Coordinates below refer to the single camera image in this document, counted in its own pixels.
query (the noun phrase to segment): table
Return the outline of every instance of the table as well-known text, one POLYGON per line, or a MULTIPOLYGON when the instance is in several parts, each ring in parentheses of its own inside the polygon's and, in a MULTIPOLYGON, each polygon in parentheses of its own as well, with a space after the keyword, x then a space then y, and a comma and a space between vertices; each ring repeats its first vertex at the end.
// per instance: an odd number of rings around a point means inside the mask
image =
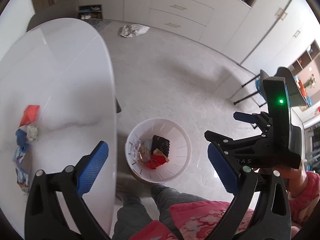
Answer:
MULTIPOLYGON (((27 195, 17 185, 12 156, 27 105, 40 105, 40 135, 24 160, 30 182, 38 169, 60 172, 100 140, 109 144, 109 157, 83 196, 109 233, 116 183, 115 84, 105 42, 88 23, 46 22, 27 32, 0 62, 0 208, 22 237, 27 195)), ((70 228, 78 232, 62 194, 58 199, 70 228)))

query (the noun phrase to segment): person's leg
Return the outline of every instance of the person's leg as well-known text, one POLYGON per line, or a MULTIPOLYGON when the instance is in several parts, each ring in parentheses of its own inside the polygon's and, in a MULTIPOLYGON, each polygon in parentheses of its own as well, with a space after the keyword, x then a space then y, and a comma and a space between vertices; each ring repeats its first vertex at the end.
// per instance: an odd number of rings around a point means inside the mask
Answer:
POLYGON ((166 187, 163 185, 154 185, 151 188, 151 196, 154 199, 160 212, 159 221, 163 223, 167 228, 169 228, 170 231, 174 233, 176 237, 180 240, 183 240, 183 237, 180 231, 176 228, 176 226, 173 223, 169 207, 175 204, 191 203, 206 200, 199 196, 180 193, 174 188, 166 187))
POLYGON ((124 195, 121 200, 123 207, 117 213, 112 240, 128 240, 152 221, 140 198, 124 195))

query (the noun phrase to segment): gray chair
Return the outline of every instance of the gray chair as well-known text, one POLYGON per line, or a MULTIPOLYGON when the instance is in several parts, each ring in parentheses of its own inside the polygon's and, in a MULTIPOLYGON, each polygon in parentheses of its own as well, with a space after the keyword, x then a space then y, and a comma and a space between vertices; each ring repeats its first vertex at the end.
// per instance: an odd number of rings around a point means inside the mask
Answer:
POLYGON ((60 0, 34 14, 29 22, 27 31, 51 20, 60 18, 78 18, 78 11, 78 0, 60 0))
MULTIPOLYGON (((263 88, 263 80, 268 78, 269 75, 264 72, 263 70, 260 70, 260 74, 256 75, 254 78, 252 78, 251 80, 249 80, 247 83, 243 84, 242 87, 246 86, 247 84, 249 84, 250 82, 254 81, 257 78, 260 78, 260 87, 259 89, 257 89, 256 92, 241 98, 240 100, 234 102, 233 104, 236 105, 256 94, 260 94, 262 95, 262 97, 264 98, 265 101, 267 101, 267 97, 266 97, 266 93, 264 91, 263 88)), ((297 87, 297 84, 290 72, 290 70, 286 67, 279 67, 275 77, 284 77, 285 78, 285 83, 287 85, 287 90, 288 90, 288 94, 289 94, 289 102, 290 102, 290 107, 293 106, 306 106, 308 103, 306 101, 306 99, 302 96, 299 88, 297 87)))

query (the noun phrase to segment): floor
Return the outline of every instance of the floor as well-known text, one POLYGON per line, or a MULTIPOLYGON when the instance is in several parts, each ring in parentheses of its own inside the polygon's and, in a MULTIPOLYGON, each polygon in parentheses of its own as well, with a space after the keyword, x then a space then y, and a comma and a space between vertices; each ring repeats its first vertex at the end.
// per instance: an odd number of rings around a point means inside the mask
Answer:
MULTIPOLYGON (((141 197, 151 218, 159 212, 149 187, 136 181, 130 174, 124 156, 124 143, 130 131, 140 122, 153 117, 176 121, 188 133, 192 144, 192 159, 186 171, 166 183, 180 192, 199 195, 209 200, 231 201, 217 173, 207 159, 206 130, 212 130, 233 139, 261 133, 250 124, 235 121, 235 111, 260 113, 268 111, 256 95, 234 106, 236 101, 255 91, 254 83, 241 89, 241 84, 253 74, 237 66, 220 53, 187 38, 160 29, 151 28, 135 38, 118 36, 123 23, 111 22, 102 31, 113 64, 116 96, 122 107, 117 114, 118 174, 117 181, 141 197)), ((292 113, 292 123, 301 126, 292 113)), ((258 193, 251 208, 255 207, 258 193)), ((121 207, 116 200, 116 212, 121 207)))

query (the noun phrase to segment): pink floral clothing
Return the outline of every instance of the pink floral clothing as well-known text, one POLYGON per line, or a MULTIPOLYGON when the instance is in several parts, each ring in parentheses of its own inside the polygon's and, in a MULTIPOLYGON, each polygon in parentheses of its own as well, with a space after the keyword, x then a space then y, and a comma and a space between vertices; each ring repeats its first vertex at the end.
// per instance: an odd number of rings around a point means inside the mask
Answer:
MULTIPOLYGON (((292 237, 300 230, 303 223, 310 217, 320 198, 320 176, 307 172, 309 182, 305 190, 293 198, 289 193, 289 204, 292 217, 292 237)), ((230 203, 222 201, 199 201, 170 206, 170 214, 175 226, 184 240, 203 240, 214 229, 222 218, 230 203)), ((250 223, 253 210, 248 210, 237 233, 246 230, 250 223)), ((178 240, 177 237, 157 220, 149 223, 143 230, 136 233, 130 240, 178 240)))

